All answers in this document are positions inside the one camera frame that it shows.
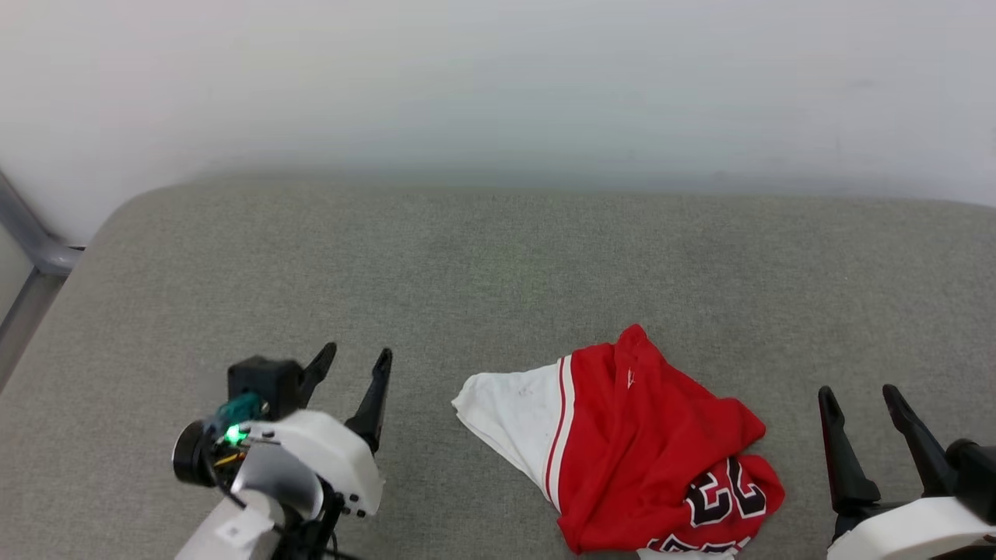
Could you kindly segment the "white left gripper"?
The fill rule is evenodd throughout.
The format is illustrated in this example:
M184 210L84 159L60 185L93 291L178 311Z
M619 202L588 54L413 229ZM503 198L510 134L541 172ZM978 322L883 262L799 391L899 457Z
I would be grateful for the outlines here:
M326 380L338 346L334 341L306 366L298 364L296 405L280 422L249 422L249 450L240 467L240 490L259 492L303 519L319 517L331 502L323 487L342 494L352 511L377 514L384 492L374 454L380 449L384 409L394 353L383 348L370 385L345 426L319 411L308 411L314 390Z

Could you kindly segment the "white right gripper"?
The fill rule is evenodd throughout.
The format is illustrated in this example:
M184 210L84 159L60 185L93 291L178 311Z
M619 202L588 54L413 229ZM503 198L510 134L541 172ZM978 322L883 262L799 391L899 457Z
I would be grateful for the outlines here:
M984 542L994 536L993 522L978 517L953 496L957 471L931 430L907 403L898 387L882 387L894 429L906 440L924 486L922 496L858 522L837 538L828 559L929 559ZM831 387L818 391L819 419L833 511L850 515L857 508L876 506L879 487L865 476L847 436L846 419Z

